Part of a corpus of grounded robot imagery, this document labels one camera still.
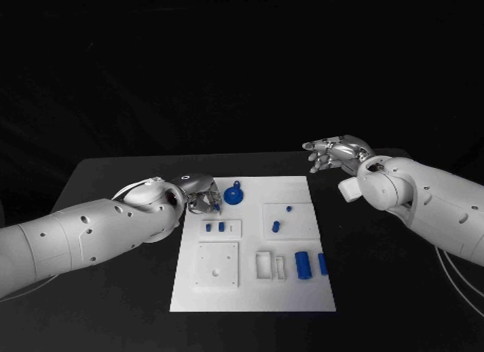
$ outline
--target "blue object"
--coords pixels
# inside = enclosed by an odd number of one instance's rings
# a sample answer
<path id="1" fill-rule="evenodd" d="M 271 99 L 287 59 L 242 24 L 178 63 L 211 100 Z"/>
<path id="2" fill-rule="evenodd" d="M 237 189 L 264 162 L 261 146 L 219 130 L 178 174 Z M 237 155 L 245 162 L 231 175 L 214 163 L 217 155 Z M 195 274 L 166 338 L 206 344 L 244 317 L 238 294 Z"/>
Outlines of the blue object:
<path id="1" fill-rule="evenodd" d="M 313 278 L 313 273 L 312 273 L 312 265 L 309 264 L 307 252 L 296 253 L 296 262 L 297 262 L 299 278 L 302 280 L 309 280 L 310 278 Z"/>
<path id="2" fill-rule="evenodd" d="M 319 254 L 319 261 L 320 261 L 322 275 L 329 275 L 329 272 L 327 272 L 327 263 L 325 262 L 325 255 L 323 255 L 323 253 Z"/>
<path id="3" fill-rule="evenodd" d="M 281 223 L 278 221 L 274 221 L 273 232 L 280 231 L 280 225 L 281 225 Z"/>
<path id="4" fill-rule="evenodd" d="M 235 205 L 242 202 L 244 192 L 241 190 L 241 182 L 235 181 L 234 187 L 225 191 L 225 201 L 228 204 Z"/>

